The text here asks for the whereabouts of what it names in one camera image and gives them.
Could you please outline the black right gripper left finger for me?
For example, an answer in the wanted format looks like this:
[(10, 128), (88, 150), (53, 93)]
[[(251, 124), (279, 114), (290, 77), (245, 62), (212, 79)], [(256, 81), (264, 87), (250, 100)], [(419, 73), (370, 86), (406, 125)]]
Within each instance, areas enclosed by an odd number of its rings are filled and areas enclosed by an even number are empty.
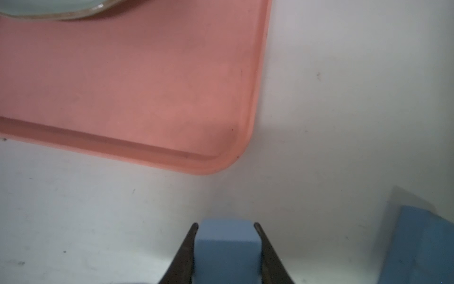
[(194, 270), (194, 245), (198, 223), (193, 223), (170, 266), (158, 284), (191, 284)]

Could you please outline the blue cube block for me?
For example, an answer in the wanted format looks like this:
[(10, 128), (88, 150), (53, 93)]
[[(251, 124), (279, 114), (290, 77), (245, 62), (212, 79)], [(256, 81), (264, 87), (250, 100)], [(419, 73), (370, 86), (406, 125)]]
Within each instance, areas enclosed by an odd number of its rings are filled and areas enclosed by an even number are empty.
[(262, 241), (253, 222), (203, 220), (195, 237), (194, 284), (260, 284)]

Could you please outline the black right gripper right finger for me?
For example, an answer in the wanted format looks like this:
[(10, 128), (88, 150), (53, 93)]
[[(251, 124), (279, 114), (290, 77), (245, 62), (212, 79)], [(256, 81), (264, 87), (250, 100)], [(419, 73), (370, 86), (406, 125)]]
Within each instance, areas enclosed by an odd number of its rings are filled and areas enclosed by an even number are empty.
[(286, 271), (278, 254), (268, 239), (260, 223), (255, 222), (256, 229), (262, 241), (261, 249), (261, 278), (263, 284), (294, 284)]

